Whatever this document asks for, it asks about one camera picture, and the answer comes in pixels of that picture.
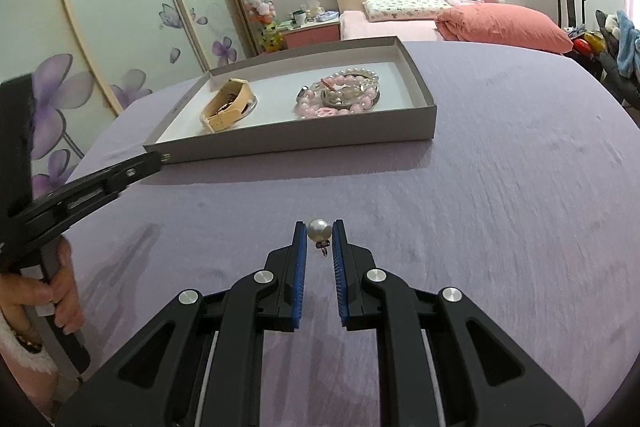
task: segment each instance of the jewelry tray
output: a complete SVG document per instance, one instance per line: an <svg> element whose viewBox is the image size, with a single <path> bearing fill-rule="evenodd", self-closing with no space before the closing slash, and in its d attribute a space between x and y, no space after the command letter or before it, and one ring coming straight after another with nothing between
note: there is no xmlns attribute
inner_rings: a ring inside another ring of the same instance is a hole
<svg viewBox="0 0 640 427"><path fill-rule="evenodd" d="M380 101L359 114L301 120L302 86L347 68L380 76ZM208 133L200 112L230 78L250 83L258 103L230 128ZM147 151L168 163L342 145L433 139L436 104L396 37L356 39L261 55L204 74L148 136Z"/></svg>

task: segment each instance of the pearl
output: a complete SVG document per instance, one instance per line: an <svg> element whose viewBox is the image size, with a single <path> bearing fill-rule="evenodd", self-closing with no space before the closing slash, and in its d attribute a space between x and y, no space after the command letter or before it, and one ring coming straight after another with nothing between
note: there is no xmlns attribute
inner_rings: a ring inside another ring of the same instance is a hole
<svg viewBox="0 0 640 427"><path fill-rule="evenodd" d="M306 226L306 235L308 235L309 239L314 243L328 241L331 239L331 232L331 225L320 217L309 221L309 224Z"/></svg>
<svg viewBox="0 0 640 427"><path fill-rule="evenodd" d="M303 116L307 109L309 109L308 103L299 103L295 108L295 112Z"/></svg>

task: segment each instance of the metal screw cap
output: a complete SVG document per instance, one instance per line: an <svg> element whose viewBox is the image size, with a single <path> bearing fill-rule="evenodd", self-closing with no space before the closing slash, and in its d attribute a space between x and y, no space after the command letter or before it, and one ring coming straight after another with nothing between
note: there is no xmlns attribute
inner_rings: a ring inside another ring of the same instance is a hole
<svg viewBox="0 0 640 427"><path fill-rule="evenodd" d="M178 297L181 304L193 304L198 300L198 292L196 290L185 290Z"/></svg>
<svg viewBox="0 0 640 427"><path fill-rule="evenodd" d="M373 282L383 282L386 279L386 273L379 268L372 268L367 272L367 279Z"/></svg>
<svg viewBox="0 0 640 427"><path fill-rule="evenodd" d="M260 284L267 284L273 281L273 273L269 270L260 270L254 274L254 281Z"/></svg>
<svg viewBox="0 0 640 427"><path fill-rule="evenodd" d="M442 296L449 302L458 302L462 299L462 292L458 288L444 288Z"/></svg>

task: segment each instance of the pink pillow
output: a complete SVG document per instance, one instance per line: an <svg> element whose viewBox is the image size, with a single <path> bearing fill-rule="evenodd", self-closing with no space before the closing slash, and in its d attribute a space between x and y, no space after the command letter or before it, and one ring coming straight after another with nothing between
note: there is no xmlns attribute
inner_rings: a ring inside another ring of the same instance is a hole
<svg viewBox="0 0 640 427"><path fill-rule="evenodd" d="M486 42L558 54L574 44L545 14L513 4L473 4L445 10L436 26L447 41Z"/></svg>

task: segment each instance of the black chair back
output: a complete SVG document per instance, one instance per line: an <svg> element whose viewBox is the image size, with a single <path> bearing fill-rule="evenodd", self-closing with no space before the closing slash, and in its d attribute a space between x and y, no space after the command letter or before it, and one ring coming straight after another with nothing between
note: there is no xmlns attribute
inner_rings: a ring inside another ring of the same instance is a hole
<svg viewBox="0 0 640 427"><path fill-rule="evenodd" d="M582 24L586 20L584 4L587 0L582 0ZM566 14L568 19L568 27L577 27L577 20L575 16L575 0L566 0ZM558 26L562 28L562 0L558 0Z"/></svg>

